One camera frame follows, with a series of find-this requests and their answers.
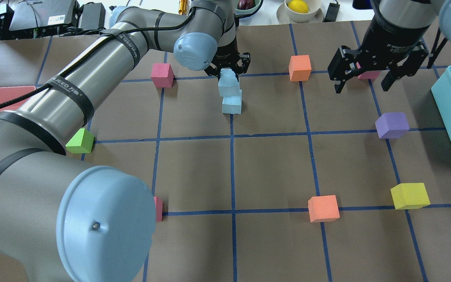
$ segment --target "yellow cube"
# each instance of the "yellow cube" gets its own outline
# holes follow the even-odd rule
[[[419,209],[431,205],[424,183],[401,183],[391,188],[392,201],[397,210]]]

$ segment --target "grid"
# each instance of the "grid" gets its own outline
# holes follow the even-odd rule
[[[354,36],[356,39],[356,43],[359,46],[359,38],[358,33],[356,32],[356,28],[353,22],[351,22],[351,27],[354,32]],[[290,37],[292,39],[292,45],[293,45],[293,52],[295,55],[298,54],[297,52],[297,44],[296,39],[293,31],[293,27],[290,24]],[[36,81],[34,85],[39,86],[38,82],[41,77],[41,73],[43,72],[43,68],[45,66],[45,61],[48,57],[50,46],[52,45],[52,38],[50,38],[48,42],[48,46],[43,58],[43,62],[41,63],[41,67],[39,69],[38,76],[36,78]],[[164,62],[166,63],[168,61],[168,54],[164,54]],[[433,71],[437,78],[439,78],[438,69],[446,68],[446,66],[434,66]],[[327,71],[313,71],[313,74],[322,74],[327,73]],[[256,76],[286,76],[288,73],[286,72],[278,72],[278,73],[256,73],[256,74],[245,74],[242,75],[243,77],[256,77]],[[198,77],[178,77],[176,80],[202,80],[202,79],[213,79],[211,77],[204,77],[204,76],[198,76]],[[150,79],[129,79],[124,80],[122,83],[131,83],[131,82],[148,82]],[[381,108],[379,106],[379,102],[377,100],[375,89],[372,84],[372,81],[368,81],[370,91],[372,93],[372,98],[376,107],[377,116],[381,115]],[[234,144],[235,139],[243,139],[243,138],[262,138],[262,137],[274,137],[274,136],[307,136],[308,140],[308,148],[310,152],[310,159],[311,159],[311,165],[312,165],[312,173],[314,178],[314,184],[315,184],[315,193],[317,196],[320,195],[319,190],[319,181],[318,181],[318,172],[317,172],[317,159],[314,155],[314,148],[313,148],[313,136],[317,135],[328,135],[328,134],[370,134],[375,133],[376,130],[327,130],[327,131],[312,131],[310,128],[310,123],[308,119],[308,109],[306,106],[306,98],[304,94],[304,87],[302,82],[299,82],[299,92],[300,92],[300,99],[302,100],[302,107],[303,107],[303,116],[304,116],[304,122],[306,131],[305,132],[283,132],[283,133],[273,133],[273,134],[235,134],[234,133],[234,116],[229,116],[229,127],[230,127],[230,134],[229,135],[219,135],[219,136],[183,136],[183,137],[161,137],[161,125],[162,125],[162,119],[163,119],[163,107],[164,107],[164,95],[165,95],[165,89],[163,88],[161,90],[161,97],[160,97],[160,106],[159,106],[159,117],[158,117],[158,127],[157,127],[157,137],[152,139],[104,139],[104,140],[96,140],[95,144],[102,144],[102,143],[143,143],[143,142],[155,142],[155,156],[154,156],[154,167],[153,167],[153,175],[152,175],[152,193],[155,194],[156,191],[156,177],[157,177],[157,168],[158,168],[158,158],[159,158],[159,146],[161,142],[165,141],[184,141],[184,140],[199,140],[199,139],[229,139],[230,142],[230,162],[231,162],[231,209],[230,210],[200,210],[200,211],[183,211],[183,212],[165,212],[165,216],[192,216],[192,215],[210,215],[210,214],[230,214],[231,215],[231,229],[232,229],[232,257],[233,257],[233,280],[236,282],[238,281],[238,259],[237,259],[237,242],[236,242],[236,214],[261,214],[261,213],[306,213],[308,212],[307,208],[279,208],[279,209],[236,209],[236,191],[235,191],[235,154],[234,154]],[[90,121],[87,125],[88,130],[90,130],[92,125],[92,122]],[[411,132],[418,132],[418,131],[444,131],[445,129],[443,127],[428,127],[428,128],[411,128]],[[392,164],[392,169],[394,171],[394,175],[396,178],[396,182],[400,183],[400,175],[398,172],[398,168],[396,166],[396,161],[394,158],[392,146],[389,140],[385,141],[387,145],[387,150],[390,155],[390,161]],[[85,155],[81,155],[81,160],[84,160]],[[432,204],[426,208],[451,208],[451,204]],[[339,207],[340,211],[365,211],[365,210],[392,210],[394,209],[394,206],[344,206]],[[421,253],[419,250],[419,246],[417,243],[417,237],[415,236],[415,229],[412,223],[412,220],[410,218],[410,213],[408,210],[405,211],[405,217],[408,222],[408,229],[410,230],[411,239],[413,242],[413,246],[415,248],[415,254],[417,255],[417,260],[419,263],[419,268],[421,271],[422,279],[424,281],[428,281],[428,277],[426,274],[426,270],[424,269],[424,263],[422,261]],[[332,281],[332,269],[331,269],[331,257],[329,255],[328,251],[328,242],[327,242],[327,235],[325,230],[325,224],[320,223],[320,229],[321,229],[321,243],[323,245],[323,251],[324,251],[324,257],[325,257],[325,265],[326,265],[326,273],[327,273],[327,280]],[[148,272],[148,262],[149,257],[147,257],[145,261],[145,267],[143,269],[143,281],[147,281],[147,272]]]

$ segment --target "black cable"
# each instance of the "black cable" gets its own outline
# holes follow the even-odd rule
[[[436,33],[435,43],[433,44],[433,47],[431,48],[431,54],[429,54],[429,61],[428,61],[428,69],[431,69],[433,67],[433,64],[435,63],[435,60],[437,59],[438,55],[440,55],[440,52],[442,51],[445,44],[448,42],[448,39],[443,38],[443,40],[440,43],[440,46],[438,46],[438,41],[440,40],[440,35],[442,31],[440,28],[438,28],[438,32]]]
[[[13,100],[6,101],[6,102],[1,103],[1,104],[0,104],[0,109],[2,109],[2,108],[4,108],[4,107],[8,107],[8,106],[13,105],[13,104],[16,104],[16,103],[18,103],[18,102],[24,101],[25,99],[30,98],[30,97],[32,97],[32,96],[38,94],[39,92],[44,91],[44,90],[46,90],[46,89],[49,89],[49,88],[51,88],[51,87],[52,87],[52,86],[51,86],[50,84],[47,84],[47,83],[46,83],[46,84],[44,84],[43,86],[41,86],[40,88],[37,88],[37,89],[34,90],[34,91],[30,91],[29,93],[27,93],[27,94],[25,94],[25,95],[22,95],[22,96],[20,96],[20,97],[18,97],[18,98],[14,98]]]
[[[127,30],[124,33],[128,34],[128,33],[134,33],[134,32],[145,32],[145,31],[170,31],[170,30],[178,30],[182,27],[184,27],[184,25],[188,24],[194,17],[195,15],[195,9],[190,10],[189,16],[188,18],[183,21],[181,24],[176,25],[174,27],[142,27],[142,28],[138,28],[138,29],[131,29],[131,30]],[[102,46],[106,45],[108,42],[110,42],[111,40],[114,40],[115,37],[114,36],[108,36],[106,37],[106,39],[100,41],[97,45],[95,45],[92,49],[90,49],[90,51],[88,51],[88,53],[86,53],[81,59],[79,59],[78,61],[76,61],[72,66],[70,66],[69,68],[67,68],[66,70],[64,70],[63,72],[61,72],[59,75],[61,77],[66,77],[68,75],[70,75],[70,73],[72,73],[73,71],[75,71],[78,67],[80,67],[84,62],[86,62],[88,59],[90,59],[90,57],[97,52],[97,50],[99,50]],[[13,100],[10,101],[6,101],[4,103],[0,104],[0,109],[13,105],[15,103],[18,103],[20,101],[23,101],[27,98],[30,98],[38,93],[40,93],[41,91],[44,91],[46,89],[50,89],[52,86],[50,84],[43,84],[43,86],[41,86],[40,88],[31,91],[25,95],[22,95],[18,98],[15,98]]]
[[[258,8],[255,11],[251,12],[250,14],[242,14],[241,16],[235,16],[235,18],[248,18],[249,16],[255,15],[258,12],[258,10],[260,10],[260,7],[262,7],[262,4],[263,0],[260,0],[260,4],[258,5]]]
[[[34,10],[34,7],[27,0],[23,0],[23,1],[26,2],[27,5],[31,6],[32,12],[34,13],[34,20],[36,21],[36,32],[37,32],[37,29],[39,28],[39,25],[38,25],[38,18],[36,16],[36,10]]]

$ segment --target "lemon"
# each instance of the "lemon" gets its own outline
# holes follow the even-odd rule
[[[288,8],[296,13],[306,14],[309,13],[309,7],[306,2],[302,0],[292,0],[288,3]]]

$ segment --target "yellow object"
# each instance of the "yellow object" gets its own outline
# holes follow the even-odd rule
[[[424,183],[401,183],[391,189],[394,208],[419,209],[431,205]]]
[[[292,0],[288,3],[288,8],[290,10],[295,11],[296,13],[300,14],[307,14],[309,13],[309,7],[306,4],[306,2],[302,0]]]
[[[188,0],[180,0],[179,2],[179,14],[188,13]]]

